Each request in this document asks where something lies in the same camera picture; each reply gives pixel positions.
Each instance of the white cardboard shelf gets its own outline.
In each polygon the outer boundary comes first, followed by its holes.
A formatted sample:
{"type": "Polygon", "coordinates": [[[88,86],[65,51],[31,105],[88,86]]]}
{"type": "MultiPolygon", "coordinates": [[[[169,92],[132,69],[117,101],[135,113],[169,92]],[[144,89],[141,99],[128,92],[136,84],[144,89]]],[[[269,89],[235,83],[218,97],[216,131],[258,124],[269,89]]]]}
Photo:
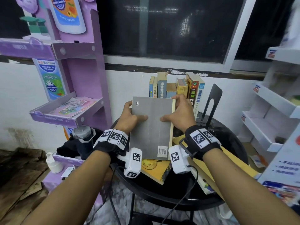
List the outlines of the white cardboard shelf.
{"type": "Polygon", "coordinates": [[[60,117],[48,114],[48,112],[58,108],[65,102],[69,101],[71,98],[75,98],[76,93],[71,92],[62,96],[56,100],[50,101],[43,106],[35,108],[29,112],[32,119],[35,121],[63,125],[72,128],[78,128],[81,125],[84,125],[84,122],[93,116],[101,107],[103,107],[103,99],[98,99],[94,104],[90,105],[85,111],[73,116],[73,117],[60,117]]]}
{"type": "Polygon", "coordinates": [[[300,64],[300,50],[279,46],[270,47],[265,56],[267,59],[284,61],[292,64],[300,64]]]}
{"type": "Polygon", "coordinates": [[[277,132],[268,121],[263,118],[251,117],[248,111],[243,111],[242,120],[264,150],[270,152],[280,150],[283,144],[275,143],[277,132]]]}
{"type": "Polygon", "coordinates": [[[294,103],[288,101],[260,83],[257,83],[253,90],[259,97],[263,98],[287,117],[300,118],[300,106],[296,106],[294,103]]]}

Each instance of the table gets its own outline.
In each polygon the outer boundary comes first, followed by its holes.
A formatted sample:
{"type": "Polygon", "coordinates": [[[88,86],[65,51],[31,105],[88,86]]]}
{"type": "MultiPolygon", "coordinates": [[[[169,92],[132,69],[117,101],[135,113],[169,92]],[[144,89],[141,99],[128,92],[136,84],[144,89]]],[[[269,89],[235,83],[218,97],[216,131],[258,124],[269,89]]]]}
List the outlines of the table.
{"type": "MultiPolygon", "coordinates": [[[[204,128],[208,119],[208,115],[206,115],[204,117],[204,120],[200,122],[201,116],[202,113],[199,112],[197,116],[197,125],[204,128]]],[[[241,159],[243,162],[248,164],[247,154],[242,143],[225,125],[215,119],[212,119],[208,130],[219,139],[223,147],[225,147],[228,151],[241,159]]],[[[177,137],[182,134],[183,133],[180,130],[174,129],[173,136],[177,137]]],[[[111,167],[114,170],[117,166],[124,165],[125,162],[116,160],[113,161],[111,167]]],[[[130,219],[133,215],[138,214],[137,212],[133,211],[135,194],[153,204],[165,208],[173,208],[175,204],[178,203],[178,201],[186,194],[187,190],[191,188],[195,181],[195,178],[190,172],[178,175],[175,174],[173,170],[170,171],[163,185],[160,185],[159,183],[155,182],[142,173],[140,173],[139,176],[134,179],[126,178],[123,174],[123,170],[121,169],[116,170],[115,174],[120,179],[120,181],[133,192],[130,219]]],[[[191,211],[190,219],[192,220],[193,211],[213,208],[223,203],[224,201],[219,197],[217,193],[205,195],[200,186],[195,185],[187,198],[182,200],[182,202],[177,206],[176,210],[191,211]]],[[[152,221],[162,221],[162,219],[159,217],[150,217],[152,221]]],[[[177,224],[176,221],[173,220],[166,220],[164,223],[177,224]]]]}

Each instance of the barcode sticker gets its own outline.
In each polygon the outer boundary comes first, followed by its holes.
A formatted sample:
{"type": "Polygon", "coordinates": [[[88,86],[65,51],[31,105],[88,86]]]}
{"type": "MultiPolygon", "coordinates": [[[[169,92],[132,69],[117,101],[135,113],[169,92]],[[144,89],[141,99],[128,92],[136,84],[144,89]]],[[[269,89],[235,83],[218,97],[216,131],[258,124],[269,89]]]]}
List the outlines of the barcode sticker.
{"type": "Polygon", "coordinates": [[[168,156],[168,147],[167,146],[158,146],[157,157],[167,158],[168,156]]]}

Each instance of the black cable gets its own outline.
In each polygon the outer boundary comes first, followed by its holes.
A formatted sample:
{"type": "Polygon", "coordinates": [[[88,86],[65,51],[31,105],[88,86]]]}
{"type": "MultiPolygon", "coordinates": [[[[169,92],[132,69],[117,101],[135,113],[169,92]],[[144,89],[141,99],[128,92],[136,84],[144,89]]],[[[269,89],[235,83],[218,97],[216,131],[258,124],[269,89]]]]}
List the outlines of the black cable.
{"type": "Polygon", "coordinates": [[[197,183],[197,180],[198,180],[198,170],[196,169],[196,167],[192,166],[192,165],[188,165],[187,167],[193,167],[196,172],[197,172],[197,177],[196,177],[196,180],[193,184],[193,186],[189,189],[189,191],[180,199],[180,201],[178,201],[178,203],[174,206],[174,208],[172,208],[172,210],[166,215],[166,217],[163,219],[163,221],[159,224],[159,225],[162,225],[163,222],[169,217],[169,215],[174,211],[174,209],[180,204],[180,202],[192,191],[192,189],[194,188],[194,186],[196,185],[197,183]]]}
{"type": "MultiPolygon", "coordinates": [[[[111,198],[111,192],[112,192],[112,190],[113,190],[113,187],[112,187],[112,185],[113,185],[113,177],[114,177],[115,171],[116,171],[118,168],[126,169],[126,168],[123,167],[123,166],[117,166],[117,167],[115,168],[115,170],[114,170],[113,173],[112,173],[112,178],[111,178],[110,183],[109,183],[109,185],[108,185],[107,193],[106,193],[105,199],[104,199],[104,201],[103,201],[103,204],[95,211],[95,213],[93,214],[93,217],[92,217],[91,221],[90,221],[89,223],[87,223],[87,225],[89,225],[89,224],[94,220],[94,217],[95,217],[96,213],[97,213],[97,212],[99,211],[99,209],[102,208],[102,206],[105,204],[105,202],[106,202],[106,200],[107,200],[107,197],[110,196],[110,198],[111,198]]],[[[114,207],[114,205],[113,205],[113,201],[112,201],[112,200],[111,200],[111,204],[112,204],[112,209],[114,210],[115,216],[116,216],[116,218],[117,218],[117,220],[118,220],[118,223],[119,223],[120,220],[119,220],[119,217],[118,217],[118,215],[117,215],[117,212],[115,211],[115,207],[114,207]]]]}

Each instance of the person's left hand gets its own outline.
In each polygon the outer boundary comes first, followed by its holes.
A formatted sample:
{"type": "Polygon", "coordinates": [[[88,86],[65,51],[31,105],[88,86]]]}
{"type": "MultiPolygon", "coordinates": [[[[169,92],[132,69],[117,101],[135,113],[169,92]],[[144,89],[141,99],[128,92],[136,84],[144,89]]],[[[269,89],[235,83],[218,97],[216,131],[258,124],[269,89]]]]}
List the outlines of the person's left hand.
{"type": "Polygon", "coordinates": [[[138,122],[148,119],[147,115],[132,115],[129,107],[132,105],[132,101],[126,102],[123,112],[115,125],[114,129],[125,132],[127,135],[133,130],[138,122]]]}

